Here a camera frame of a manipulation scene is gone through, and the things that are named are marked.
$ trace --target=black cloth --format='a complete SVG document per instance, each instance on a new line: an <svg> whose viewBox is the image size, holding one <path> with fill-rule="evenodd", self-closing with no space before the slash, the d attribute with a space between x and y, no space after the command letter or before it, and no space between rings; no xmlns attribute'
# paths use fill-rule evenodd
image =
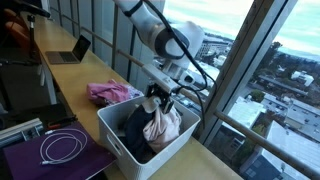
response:
<svg viewBox="0 0 320 180"><path fill-rule="evenodd" d="M140 163L143 162L145 153L153 152L143 136L143 128L154 118L154 113L145 112L140 105L127 120L124 130L126 147L132 156Z"/></svg>

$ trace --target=white plastic bin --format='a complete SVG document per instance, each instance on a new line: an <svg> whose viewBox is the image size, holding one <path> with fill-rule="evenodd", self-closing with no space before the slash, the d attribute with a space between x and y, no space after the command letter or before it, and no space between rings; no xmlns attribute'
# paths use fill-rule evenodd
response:
<svg viewBox="0 0 320 180"><path fill-rule="evenodd" d="M167 162L190 138L200 118L180 103L175 101L174 106L182 113L180 136L170 145L154 156L150 161L141 164L131 155L127 148L118 139L115 133L118 125L123 124L128 116L140 105L145 97L138 97L98 111L100 141L116 157L116 163L127 179L147 179Z"/></svg>

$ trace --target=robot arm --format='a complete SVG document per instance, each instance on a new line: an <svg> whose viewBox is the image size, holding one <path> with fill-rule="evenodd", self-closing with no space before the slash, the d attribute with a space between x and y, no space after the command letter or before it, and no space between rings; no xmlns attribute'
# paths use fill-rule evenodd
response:
<svg viewBox="0 0 320 180"><path fill-rule="evenodd" d="M166 60L163 72L173 79L183 80L182 82L185 78L190 78L186 72L190 64L189 58L174 40L172 32L147 9L143 0L114 0L114 2L132 21L141 41ZM194 57L202 45L203 30L192 22L172 24L171 26L191 56Z"/></svg>

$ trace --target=pink cloth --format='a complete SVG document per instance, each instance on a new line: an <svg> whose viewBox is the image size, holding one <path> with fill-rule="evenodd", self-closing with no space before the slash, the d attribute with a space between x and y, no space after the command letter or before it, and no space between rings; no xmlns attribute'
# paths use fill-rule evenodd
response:
<svg viewBox="0 0 320 180"><path fill-rule="evenodd" d="M179 136L181 117L172 107L170 112L163 114L157 107L154 119L143 129L143 135L149 146L159 153Z"/></svg>
<svg viewBox="0 0 320 180"><path fill-rule="evenodd" d="M109 80L105 84L89 83L87 96L98 105L110 105L130 99L127 85Z"/></svg>

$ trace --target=wooden desk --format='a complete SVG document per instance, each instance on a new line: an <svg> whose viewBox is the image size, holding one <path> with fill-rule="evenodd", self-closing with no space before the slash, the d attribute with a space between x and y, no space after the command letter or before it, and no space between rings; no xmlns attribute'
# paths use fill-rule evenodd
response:
<svg viewBox="0 0 320 180"><path fill-rule="evenodd" d="M91 51L87 52L81 64L49 64L44 54L46 51L72 50L76 39L59 25L39 16L36 17L35 23L35 42L42 55L43 66L47 70L46 75L49 76L47 81L50 81L52 74L73 113L77 115L93 139L98 141L98 108L87 99L86 85L90 82L103 83L109 79L127 82ZM107 168L105 172L109 179L125 179L116 165ZM241 178L204 146L191 138L150 179L225 180Z"/></svg>

